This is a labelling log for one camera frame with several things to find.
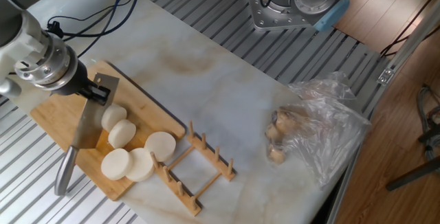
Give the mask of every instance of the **marble countertop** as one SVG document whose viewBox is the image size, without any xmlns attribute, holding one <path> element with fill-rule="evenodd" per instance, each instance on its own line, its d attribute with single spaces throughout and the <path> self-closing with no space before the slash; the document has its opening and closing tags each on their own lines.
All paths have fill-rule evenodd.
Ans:
<svg viewBox="0 0 440 224">
<path fill-rule="evenodd" d="M 29 11 L 44 26 L 54 15 L 84 17 L 113 2 L 42 0 Z M 118 8 L 110 27 L 128 9 Z M 61 24 L 69 32 L 87 25 L 70 20 Z M 76 38 L 69 45 L 81 52 L 90 42 Z M 321 191 L 300 157 L 289 156 L 275 166 L 265 155 L 271 112 L 298 97 L 153 2 L 139 0 L 128 22 L 81 58 L 88 66 L 98 60 L 113 63 L 183 123 L 193 120 L 195 131 L 206 133 L 212 147 L 220 146 L 225 160 L 234 158 L 237 176 L 231 182 L 218 178 L 199 197 L 203 210 L 196 217 L 157 175 L 135 184 L 122 200 L 148 224 L 309 223 L 327 198 L 331 188 Z M 14 101 L 26 112 L 48 97 L 21 84 L 23 96 Z M 189 146 L 185 139 L 179 142 L 175 158 Z M 195 194 L 216 170 L 194 150 L 173 172 Z"/>
</svg>

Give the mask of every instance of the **white daikon slice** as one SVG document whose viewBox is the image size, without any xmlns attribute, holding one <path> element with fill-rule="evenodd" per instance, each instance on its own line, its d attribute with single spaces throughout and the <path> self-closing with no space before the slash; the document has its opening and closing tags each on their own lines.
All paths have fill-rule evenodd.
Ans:
<svg viewBox="0 0 440 224">
<path fill-rule="evenodd" d="M 115 149 L 107 154 L 101 163 L 101 172 L 111 180 L 123 178 L 131 169 L 133 158 L 122 148 Z"/>
<path fill-rule="evenodd" d="M 130 152 L 133 158 L 133 166 L 126 174 L 127 179 L 139 182 L 148 179 L 154 173 L 153 160 L 147 150 L 136 148 Z"/>
<path fill-rule="evenodd" d="M 148 152 L 154 152 L 157 161 L 166 161 L 173 156 L 176 149 L 176 140 L 167 132 L 160 131 L 148 137 L 144 148 Z"/>
<path fill-rule="evenodd" d="M 127 110 L 117 104 L 112 104 L 104 112 L 101 125 L 104 130 L 110 132 L 111 129 L 120 121 L 127 118 Z"/>
<path fill-rule="evenodd" d="M 136 125 L 128 120 L 120 120 L 110 131 L 109 143 L 114 148 L 123 148 L 136 134 Z"/>
</svg>

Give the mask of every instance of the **metal grating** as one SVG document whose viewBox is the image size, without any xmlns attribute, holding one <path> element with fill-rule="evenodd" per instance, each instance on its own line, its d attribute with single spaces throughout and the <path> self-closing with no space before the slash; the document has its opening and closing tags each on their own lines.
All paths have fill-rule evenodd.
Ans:
<svg viewBox="0 0 440 224">
<path fill-rule="evenodd" d="M 75 167 L 66 197 L 54 194 L 64 152 L 11 101 L 0 97 L 0 223 L 137 223 Z"/>
</svg>

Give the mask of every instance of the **wooden cutting board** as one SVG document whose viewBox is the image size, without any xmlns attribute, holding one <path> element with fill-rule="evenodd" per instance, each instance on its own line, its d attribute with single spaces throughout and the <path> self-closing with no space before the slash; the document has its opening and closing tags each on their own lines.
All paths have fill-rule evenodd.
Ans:
<svg viewBox="0 0 440 224">
<path fill-rule="evenodd" d="M 100 61 L 88 69 L 89 78 L 99 72 L 120 79 L 113 103 L 124 107 L 127 119 L 136 125 L 135 137 L 124 147 L 127 151 L 143 147 L 146 138 L 156 131 L 166 131 L 179 141 L 185 128 L 106 62 Z M 77 96 L 52 95 L 31 111 L 31 116 L 46 133 L 66 151 L 73 138 L 85 99 Z M 107 142 L 108 132 L 102 131 L 96 149 L 81 149 L 76 164 L 113 201 L 117 201 L 135 182 L 126 177 L 112 181 L 101 173 L 101 161 L 113 150 Z"/>
</svg>

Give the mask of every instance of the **wooden peg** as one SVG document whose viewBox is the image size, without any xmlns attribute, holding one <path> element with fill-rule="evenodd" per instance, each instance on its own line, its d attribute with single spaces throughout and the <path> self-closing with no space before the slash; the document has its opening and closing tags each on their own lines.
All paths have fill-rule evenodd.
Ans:
<svg viewBox="0 0 440 224">
<path fill-rule="evenodd" d="M 192 137 L 194 137 L 194 129 L 193 129 L 193 121 L 192 120 L 190 120 L 189 127 L 190 127 L 190 137 L 192 138 Z"/>
<path fill-rule="evenodd" d="M 217 147 L 215 147 L 215 161 L 216 162 L 219 160 L 219 156 L 220 156 L 220 147 L 217 146 Z"/>
<path fill-rule="evenodd" d="M 179 191 L 179 195 L 184 195 L 184 188 L 182 187 L 182 183 L 180 181 L 177 182 L 177 190 Z"/>
<path fill-rule="evenodd" d="M 166 180 L 168 180 L 168 182 L 170 182 L 171 177 L 170 177 L 170 173 L 168 171 L 168 166 L 164 166 L 164 172 L 165 172 Z"/>
<path fill-rule="evenodd" d="M 201 148 L 206 149 L 206 134 L 201 134 Z"/>
<path fill-rule="evenodd" d="M 194 196 L 191 197 L 191 204 L 192 204 L 192 208 L 194 210 L 196 210 L 197 209 L 197 204 L 195 203 L 195 197 Z"/>
<path fill-rule="evenodd" d="M 150 152 L 150 155 L 151 155 L 151 159 L 153 160 L 154 168 L 158 169 L 159 162 L 157 162 L 156 155 L 154 154 L 154 152 Z"/>
<path fill-rule="evenodd" d="M 230 175 L 232 173 L 232 165 L 234 164 L 234 159 L 231 159 L 229 161 L 229 165 L 228 165 L 228 174 Z"/>
</svg>

